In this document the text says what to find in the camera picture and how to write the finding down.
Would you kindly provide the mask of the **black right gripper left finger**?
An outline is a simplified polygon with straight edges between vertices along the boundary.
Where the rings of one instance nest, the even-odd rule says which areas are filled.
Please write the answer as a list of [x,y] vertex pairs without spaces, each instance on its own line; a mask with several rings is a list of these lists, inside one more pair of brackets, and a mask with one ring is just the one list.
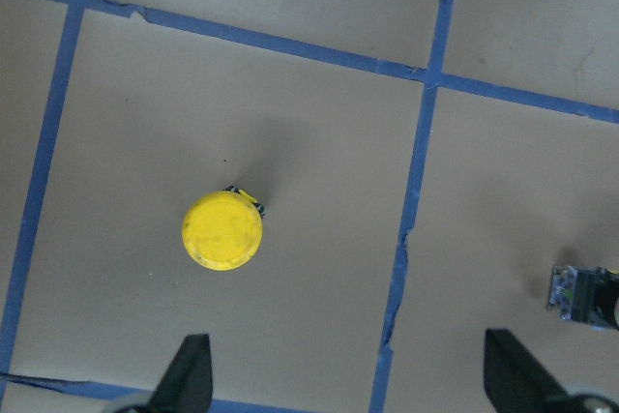
[[208,412],[213,368],[208,334],[186,336],[149,398],[150,412]]

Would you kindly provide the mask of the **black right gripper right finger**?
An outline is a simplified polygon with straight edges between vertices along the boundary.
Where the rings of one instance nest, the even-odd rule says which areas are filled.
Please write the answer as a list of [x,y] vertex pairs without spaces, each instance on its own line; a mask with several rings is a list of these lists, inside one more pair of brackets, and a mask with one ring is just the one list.
[[578,400],[507,329],[486,329],[485,393],[496,412],[578,411]]

